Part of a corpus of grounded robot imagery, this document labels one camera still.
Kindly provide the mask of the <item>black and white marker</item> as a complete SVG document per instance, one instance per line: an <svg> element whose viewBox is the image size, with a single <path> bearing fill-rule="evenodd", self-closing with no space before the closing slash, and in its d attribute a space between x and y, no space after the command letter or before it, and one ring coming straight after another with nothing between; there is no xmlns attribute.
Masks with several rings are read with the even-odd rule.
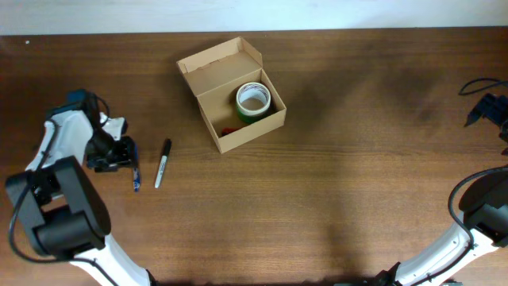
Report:
<svg viewBox="0 0 508 286"><path fill-rule="evenodd" d="M158 170L156 173L156 179L155 179L155 183L154 183L155 188L159 188L161 185L161 182L162 182L162 179L164 176L164 170L166 168L169 154L171 151L171 147L172 147L172 141L171 141L171 139L167 138L164 142L164 148L163 148L163 152L162 152L162 155L160 158L160 164L159 164L159 167L158 167Z"/></svg>

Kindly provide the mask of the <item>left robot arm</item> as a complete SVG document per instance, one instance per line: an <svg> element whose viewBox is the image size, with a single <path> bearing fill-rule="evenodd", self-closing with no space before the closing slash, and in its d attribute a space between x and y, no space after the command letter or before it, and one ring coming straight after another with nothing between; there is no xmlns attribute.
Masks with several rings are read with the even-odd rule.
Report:
<svg viewBox="0 0 508 286"><path fill-rule="evenodd" d="M36 156L6 180L13 204L7 241L24 261L69 263L101 285L154 285L153 275L114 239L106 205L83 170L130 168L133 187L140 188L138 150L125 133L128 124L101 111L104 105L95 93L78 89L47 113Z"/></svg>

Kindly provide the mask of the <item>brown cardboard box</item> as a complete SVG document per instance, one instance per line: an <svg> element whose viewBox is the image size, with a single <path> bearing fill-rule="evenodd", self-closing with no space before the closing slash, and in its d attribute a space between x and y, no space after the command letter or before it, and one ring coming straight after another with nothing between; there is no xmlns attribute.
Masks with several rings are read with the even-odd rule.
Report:
<svg viewBox="0 0 508 286"><path fill-rule="evenodd" d="M177 62L220 153L243 145L284 125L287 107L264 70L263 57L242 37ZM247 124L237 116L236 94L245 83L265 85L271 93L267 116ZM224 128L240 128L227 136Z"/></svg>

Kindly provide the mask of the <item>orange utility knife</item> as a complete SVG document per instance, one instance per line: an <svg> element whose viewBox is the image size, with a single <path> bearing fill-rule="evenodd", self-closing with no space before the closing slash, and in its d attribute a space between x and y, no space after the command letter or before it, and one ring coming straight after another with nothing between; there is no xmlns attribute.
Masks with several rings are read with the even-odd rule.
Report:
<svg viewBox="0 0 508 286"><path fill-rule="evenodd" d="M230 127L227 127L227 128L224 128L221 130L221 135L224 137L224 136L227 136L231 133L234 133L236 131L240 130L240 128L230 128Z"/></svg>

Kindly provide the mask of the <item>blue pen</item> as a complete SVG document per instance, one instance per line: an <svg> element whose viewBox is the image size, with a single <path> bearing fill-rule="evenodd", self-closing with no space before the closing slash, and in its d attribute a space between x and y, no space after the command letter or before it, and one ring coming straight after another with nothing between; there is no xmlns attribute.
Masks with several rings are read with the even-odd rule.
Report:
<svg viewBox="0 0 508 286"><path fill-rule="evenodd" d="M134 146L134 166L133 166L133 190L138 192L141 186L141 177L140 177L140 169L139 169L139 155L138 148Z"/></svg>

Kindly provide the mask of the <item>green tape roll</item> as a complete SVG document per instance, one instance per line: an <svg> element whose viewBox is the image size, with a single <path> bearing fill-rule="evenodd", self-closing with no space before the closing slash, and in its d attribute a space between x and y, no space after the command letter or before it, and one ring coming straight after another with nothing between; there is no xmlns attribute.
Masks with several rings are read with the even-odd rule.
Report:
<svg viewBox="0 0 508 286"><path fill-rule="evenodd" d="M264 106L258 110L249 110L244 108L242 105L237 105L237 116L238 118L247 123L252 124L258 122L267 116L269 106Z"/></svg>

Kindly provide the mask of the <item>white masking tape roll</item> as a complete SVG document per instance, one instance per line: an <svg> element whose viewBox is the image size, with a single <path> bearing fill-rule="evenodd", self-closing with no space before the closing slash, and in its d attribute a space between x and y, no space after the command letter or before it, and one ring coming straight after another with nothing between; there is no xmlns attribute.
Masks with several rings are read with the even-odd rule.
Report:
<svg viewBox="0 0 508 286"><path fill-rule="evenodd" d="M237 91L236 105L242 105L249 110L258 110L264 106L270 106L271 93L262 83L245 83Z"/></svg>

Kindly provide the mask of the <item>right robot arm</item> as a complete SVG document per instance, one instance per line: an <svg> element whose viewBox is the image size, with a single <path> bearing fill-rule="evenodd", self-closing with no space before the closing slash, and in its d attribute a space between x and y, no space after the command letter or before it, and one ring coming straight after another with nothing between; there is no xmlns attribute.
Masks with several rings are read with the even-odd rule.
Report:
<svg viewBox="0 0 508 286"><path fill-rule="evenodd" d="M461 180L448 197L453 224L417 256L362 285L445 285L475 259L507 247L507 167Z"/></svg>

